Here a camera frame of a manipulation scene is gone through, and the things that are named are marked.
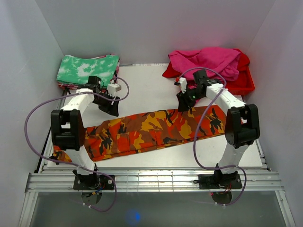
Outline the orange camouflage trousers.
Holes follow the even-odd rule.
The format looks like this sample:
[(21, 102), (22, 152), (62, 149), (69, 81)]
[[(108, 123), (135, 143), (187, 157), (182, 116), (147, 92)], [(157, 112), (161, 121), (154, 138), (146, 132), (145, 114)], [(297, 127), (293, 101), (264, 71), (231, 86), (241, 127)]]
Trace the orange camouflage trousers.
[(225, 124), (226, 114), (217, 105), (138, 113), (85, 128), (84, 146), (98, 162), (189, 143), (196, 130), (198, 140), (223, 135)]

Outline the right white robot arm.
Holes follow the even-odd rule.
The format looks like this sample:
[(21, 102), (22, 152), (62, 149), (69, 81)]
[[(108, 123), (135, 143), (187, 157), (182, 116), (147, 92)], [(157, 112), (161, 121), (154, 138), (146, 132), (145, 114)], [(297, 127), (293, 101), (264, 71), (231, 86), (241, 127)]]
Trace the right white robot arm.
[(226, 80), (216, 73), (218, 79), (207, 76), (208, 68), (195, 67), (194, 82), (190, 88), (183, 75), (175, 79), (175, 85), (180, 87), (177, 93), (178, 111), (184, 112), (192, 108), (196, 101), (207, 97), (226, 115), (224, 134), (227, 141), (223, 156), (215, 167), (212, 175), (199, 175), (194, 182), (200, 189), (242, 189), (238, 171), (244, 152), (260, 137), (258, 108), (255, 104), (246, 104), (237, 99), (226, 88)]

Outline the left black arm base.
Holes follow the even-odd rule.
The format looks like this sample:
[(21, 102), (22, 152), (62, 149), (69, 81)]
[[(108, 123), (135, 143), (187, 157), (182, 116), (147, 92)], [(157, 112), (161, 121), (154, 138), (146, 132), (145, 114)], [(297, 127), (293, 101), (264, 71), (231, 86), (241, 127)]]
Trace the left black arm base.
[(110, 175), (113, 179), (104, 175), (76, 175), (74, 178), (73, 189), (74, 190), (113, 190), (114, 175)]

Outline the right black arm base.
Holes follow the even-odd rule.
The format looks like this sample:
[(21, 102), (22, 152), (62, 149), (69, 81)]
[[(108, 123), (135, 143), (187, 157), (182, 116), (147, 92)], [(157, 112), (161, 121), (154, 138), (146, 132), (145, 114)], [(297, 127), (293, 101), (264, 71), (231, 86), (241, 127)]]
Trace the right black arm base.
[(242, 189), (242, 182), (238, 173), (222, 176), (201, 174), (193, 183), (198, 184), (199, 189)]

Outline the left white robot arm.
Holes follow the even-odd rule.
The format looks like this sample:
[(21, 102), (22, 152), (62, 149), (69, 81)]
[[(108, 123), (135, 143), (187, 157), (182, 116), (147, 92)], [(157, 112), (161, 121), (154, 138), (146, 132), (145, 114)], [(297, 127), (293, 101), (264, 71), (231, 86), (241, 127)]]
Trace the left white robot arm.
[(121, 90), (119, 84), (109, 84), (106, 90), (101, 87), (102, 80), (97, 76), (89, 76), (88, 82), (80, 85), (76, 95), (60, 110), (51, 112), (52, 143), (69, 156), (71, 161), (85, 169), (74, 170), (73, 173), (80, 183), (90, 189), (100, 185), (100, 177), (92, 171), (97, 171), (97, 166), (86, 152), (85, 129), (81, 115), (91, 104), (97, 104), (99, 110), (117, 117), (120, 97), (114, 96)]

